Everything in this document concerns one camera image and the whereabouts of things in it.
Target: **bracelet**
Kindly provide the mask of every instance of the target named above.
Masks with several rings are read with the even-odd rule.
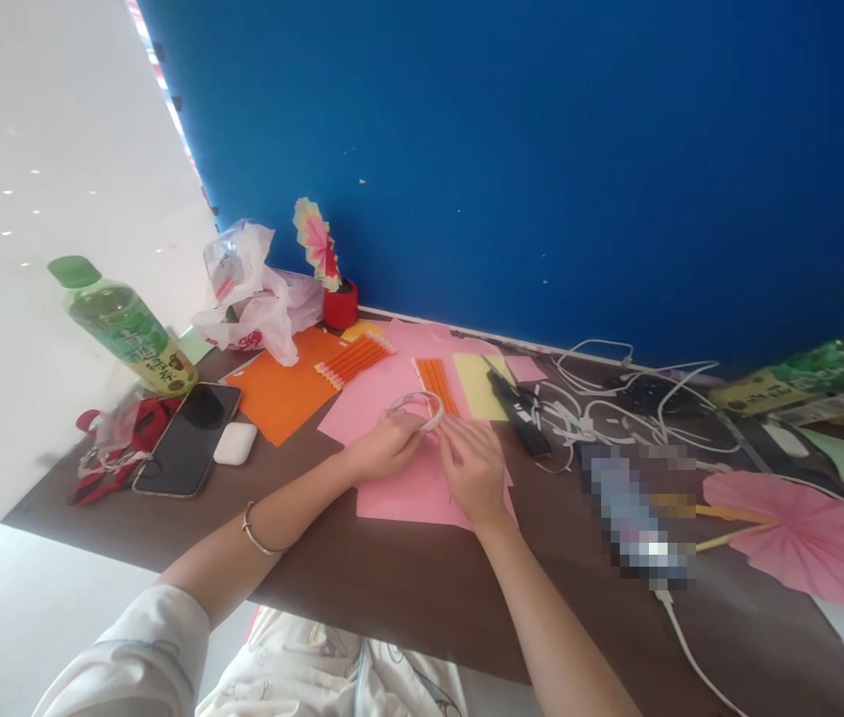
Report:
[[[263,546],[256,538],[253,537],[253,533],[250,530],[250,509],[256,505],[256,501],[250,501],[249,505],[246,506],[246,513],[243,514],[243,528],[241,529],[244,533],[246,533],[246,537],[250,539],[250,543],[255,545],[257,548],[260,549],[260,552],[263,555],[268,555],[270,557],[280,556],[285,553],[289,548],[283,548],[280,551],[271,551],[269,548]]]

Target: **white shirt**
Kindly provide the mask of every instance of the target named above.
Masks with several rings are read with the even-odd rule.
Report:
[[[195,599],[156,585],[61,673],[34,717],[468,714],[455,665],[269,608],[197,706],[209,633]]]

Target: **white sleeve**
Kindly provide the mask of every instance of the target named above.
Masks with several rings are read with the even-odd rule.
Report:
[[[153,586],[67,666],[34,717],[190,717],[209,636],[209,618],[193,597]]]

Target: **yellow paper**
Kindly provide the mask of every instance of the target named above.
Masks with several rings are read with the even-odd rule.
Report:
[[[486,358],[502,372],[505,378],[512,380],[512,374],[509,372],[503,357]],[[459,372],[459,378],[462,380],[462,389],[465,391],[465,398],[469,402],[472,417],[483,420],[508,420],[505,410],[492,392],[492,385],[486,377],[489,367],[483,360],[482,355],[452,354],[452,359],[455,361],[455,369]]]
[[[357,321],[355,324],[345,330],[345,332],[342,334],[342,340],[352,343],[366,332],[373,332],[374,334],[384,334],[385,330],[382,329],[382,327],[378,327],[376,324],[369,321],[368,319],[359,319],[359,321]]]

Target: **pink paper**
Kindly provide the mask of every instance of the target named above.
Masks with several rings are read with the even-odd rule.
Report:
[[[512,375],[519,383],[537,380],[548,380],[548,375],[538,368],[532,357],[505,357]]]
[[[505,471],[505,485],[505,507],[514,516],[515,509],[508,490],[512,477],[508,469]],[[457,525],[472,530],[445,482],[435,436],[423,441],[412,463],[402,473],[360,485],[358,491],[355,514],[359,518]]]
[[[456,339],[441,324],[407,324],[393,319],[386,327],[385,339],[395,347],[395,356],[384,358],[347,383],[319,425],[320,431],[342,445],[368,433],[378,422],[379,414],[396,398],[421,390],[422,383],[412,367],[413,359],[445,362],[452,397],[462,417],[471,418],[472,411],[452,354],[501,354],[491,344]]]
[[[375,427],[381,412],[396,398],[421,389],[412,359],[445,361],[449,390],[462,416],[470,418],[472,413],[452,354],[497,356],[501,353],[485,342],[456,339],[448,327],[439,324],[407,324],[394,319],[386,325],[385,338],[395,347],[395,356],[383,359],[350,381],[319,425],[320,431],[342,445],[348,445]],[[512,485],[508,470],[506,485]],[[508,491],[505,492],[505,504],[514,516]],[[360,485],[356,515],[457,525],[471,530],[465,515],[452,501],[435,436],[426,438],[412,463],[401,474]]]
[[[844,502],[777,476],[745,472],[707,478],[704,498],[778,521],[734,538],[731,547],[788,588],[844,604]]]

